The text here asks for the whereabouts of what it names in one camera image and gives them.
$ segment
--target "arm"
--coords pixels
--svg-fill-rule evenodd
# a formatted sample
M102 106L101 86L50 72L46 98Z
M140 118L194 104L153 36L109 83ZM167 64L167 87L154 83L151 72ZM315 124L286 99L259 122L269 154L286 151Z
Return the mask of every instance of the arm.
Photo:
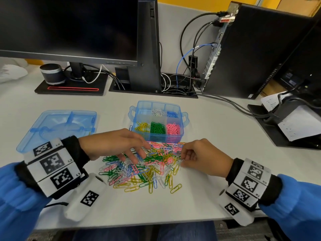
M138 159L131 148L142 157L146 154L141 147L150 149L150 145L141 135L121 129L79 138L69 137L62 140L78 167L100 156L117 155L125 160L122 152L135 164ZM33 231L42 209L51 201L38 188L32 189L18 170L19 163L0 168L0 239L23 241Z
M243 164L243 160L233 160L206 139L187 143L182 159L185 161L181 166L224 177L229 185ZM321 186L297 182L286 175L271 175L259 206L292 241L321 240Z

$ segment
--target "black cylindrical speaker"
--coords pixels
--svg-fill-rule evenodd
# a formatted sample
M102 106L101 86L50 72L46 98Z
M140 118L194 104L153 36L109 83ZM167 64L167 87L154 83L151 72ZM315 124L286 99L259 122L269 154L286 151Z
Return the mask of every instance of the black cylindrical speaker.
M44 64L40 66L40 71L49 85L60 85L66 81L66 76L59 64Z

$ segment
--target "person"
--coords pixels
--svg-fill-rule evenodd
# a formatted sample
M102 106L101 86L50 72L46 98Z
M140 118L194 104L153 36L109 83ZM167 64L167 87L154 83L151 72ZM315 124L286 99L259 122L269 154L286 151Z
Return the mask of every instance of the person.
M136 164L138 159L131 148L145 158L142 147L150 145L141 135L121 129L94 134L76 139L62 140L63 144L78 149L90 160L100 156L117 155L124 160L125 153ZM193 168L205 174L226 178L228 183L240 170L243 161L232 159L201 139L186 143L182 148L182 167ZM51 201L44 194L27 187L15 171L18 163L0 168L0 237L1 240L26 240L34 229L41 210ZM298 182L295 179L278 175L271 176L267 188L269 194L261 198L259 207L270 218L276 220L284 233L292 241L321 240L321 187L315 184ZM92 230L79 230L74 241L85 240L138 240L142 227L119 227ZM162 225L158 240L217 240L212 221Z

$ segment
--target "blue plastic lid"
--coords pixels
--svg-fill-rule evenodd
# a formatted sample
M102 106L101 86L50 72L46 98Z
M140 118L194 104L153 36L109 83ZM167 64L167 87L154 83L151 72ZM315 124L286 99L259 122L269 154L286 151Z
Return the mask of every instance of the blue plastic lid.
M26 153L54 138L77 138L93 134L96 130L95 111L49 110L44 111L17 146Z

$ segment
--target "blue plastic container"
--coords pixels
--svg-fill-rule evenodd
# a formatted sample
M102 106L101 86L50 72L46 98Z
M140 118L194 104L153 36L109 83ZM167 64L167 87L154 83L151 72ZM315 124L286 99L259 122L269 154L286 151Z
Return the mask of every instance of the blue plastic container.
M96 130L95 111L50 110L44 111L17 146L26 153L54 138L77 138L93 134Z
M152 109L161 109L163 110L164 116L157 117L152 115ZM177 113L177 118L167 117L167 112ZM186 112L181 112L180 106L176 104L164 103L159 101L139 101L137 107L131 106L128 113L129 119L133 122L132 131L141 134L145 140L153 142L162 142L162 143L178 143L181 141L184 135L184 127L189 124L188 114ZM180 134L178 135L169 135L169 134L151 134L149 132L141 132L135 130L138 127L138 122L146 122L149 125L151 122L161 123L163 125L167 124L177 124L180 127Z

